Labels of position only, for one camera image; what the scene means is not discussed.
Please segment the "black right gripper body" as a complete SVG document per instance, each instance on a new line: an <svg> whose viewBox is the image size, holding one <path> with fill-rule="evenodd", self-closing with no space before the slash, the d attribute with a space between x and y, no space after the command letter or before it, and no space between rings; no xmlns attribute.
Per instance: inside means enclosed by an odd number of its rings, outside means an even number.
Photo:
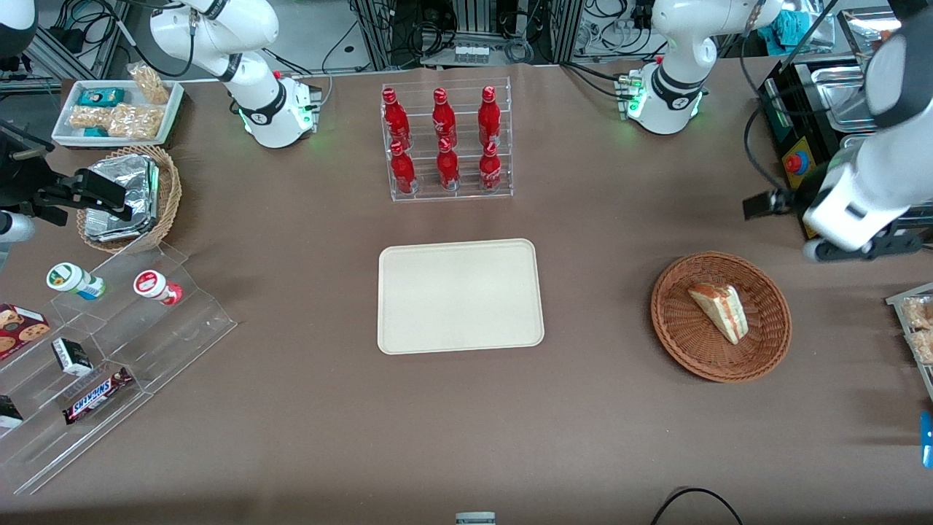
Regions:
<svg viewBox="0 0 933 525"><path fill-rule="evenodd" d="M1 126L2 210L66 224L64 207L79 209L82 200L67 184L68 179L44 159L55 146L9 122L1 122Z"/></svg>

